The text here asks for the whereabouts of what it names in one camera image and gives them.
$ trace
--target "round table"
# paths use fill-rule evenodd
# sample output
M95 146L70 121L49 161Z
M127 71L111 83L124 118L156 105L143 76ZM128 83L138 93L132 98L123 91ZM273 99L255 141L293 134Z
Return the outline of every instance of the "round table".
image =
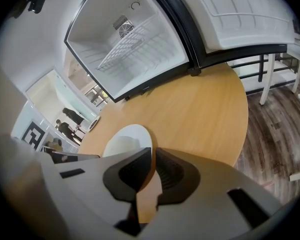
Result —
M110 102L87 133L81 154L102 155L108 141L125 126L144 126L153 149L168 148L233 166L248 127L248 103L241 80L226 63L200 76L176 78L129 101Z

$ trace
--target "white wall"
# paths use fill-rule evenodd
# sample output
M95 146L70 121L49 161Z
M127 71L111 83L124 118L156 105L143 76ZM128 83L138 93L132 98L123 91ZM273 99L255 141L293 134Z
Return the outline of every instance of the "white wall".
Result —
M55 125L58 115L65 107L65 105L59 101L56 93L53 91L49 91L44 99L35 104L35 106L45 117L45 119L52 125Z
M93 87L96 86L96 83L94 81L90 82L89 84L87 84L85 87L83 87L81 89L81 92L83 94L86 94L87 92L89 92Z
M64 38L82 0L46 0L39 14L27 9L0 32L0 66L24 92L43 72L63 72Z
M26 91L27 96L36 105L46 98L47 94L53 90L51 80L45 76L36 82L29 90Z
M82 67L77 69L72 75L70 75L69 79L81 92L82 90L85 90L85 87L88 85L96 85L93 79L90 76L87 76L87 72Z

